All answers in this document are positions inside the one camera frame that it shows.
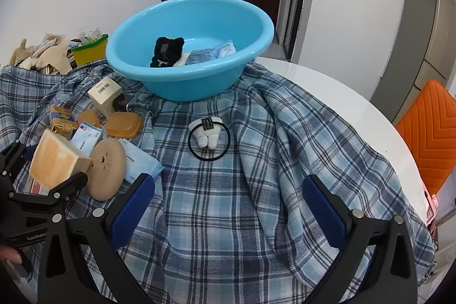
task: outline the orange chair back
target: orange chair back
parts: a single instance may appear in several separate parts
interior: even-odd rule
[[[436,194],[456,165],[456,100],[429,81],[396,124],[429,193]]]

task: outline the hand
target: hand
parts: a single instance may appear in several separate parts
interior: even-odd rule
[[[22,263],[20,254],[10,246],[0,245],[0,259],[6,259],[13,263]]]

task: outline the white cloth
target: white cloth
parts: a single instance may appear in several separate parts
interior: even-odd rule
[[[179,59],[179,61],[177,61],[177,62],[173,65],[173,67],[185,66],[185,62],[187,62],[187,59],[188,59],[189,56],[190,56],[190,53],[182,52],[181,59]]]
[[[222,123],[222,119],[216,116],[212,116],[213,122]],[[192,131],[198,124],[202,123],[202,119],[197,119],[190,123],[188,128]],[[211,150],[215,150],[218,144],[218,136],[222,127],[220,125],[214,124],[213,129],[204,130],[204,127],[201,126],[197,130],[193,132],[193,136],[196,138],[198,142],[199,148],[209,147]]]

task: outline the plaid blanket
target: plaid blanket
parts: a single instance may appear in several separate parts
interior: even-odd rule
[[[222,94],[189,103],[149,93],[141,83],[113,73],[105,60],[67,76],[5,67],[0,149],[16,138],[37,143],[49,125],[50,104],[75,114],[90,108],[87,91],[104,76],[136,95],[134,111],[143,127],[132,142],[165,167],[129,245],[119,250],[155,302],[301,303],[338,253],[302,198],[308,174],[369,217],[402,215],[417,281],[431,265],[430,235],[388,161],[334,111],[259,64],[250,63]],[[215,162],[199,161],[186,143],[188,124],[206,116],[222,118],[231,133],[228,153]],[[226,141],[222,131],[219,148]],[[19,191],[26,178],[24,169],[15,184]],[[83,190],[68,215],[83,217],[100,206],[105,204]],[[32,282],[40,252],[37,245]],[[89,250],[85,256],[100,292],[112,297]],[[356,292],[371,256],[367,249],[345,299]]]

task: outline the small yellow box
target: small yellow box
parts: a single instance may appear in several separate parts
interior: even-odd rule
[[[81,66],[101,60],[106,56],[106,45],[108,44],[108,35],[104,34],[100,39],[90,44],[81,45],[80,47],[71,48],[76,65]]]

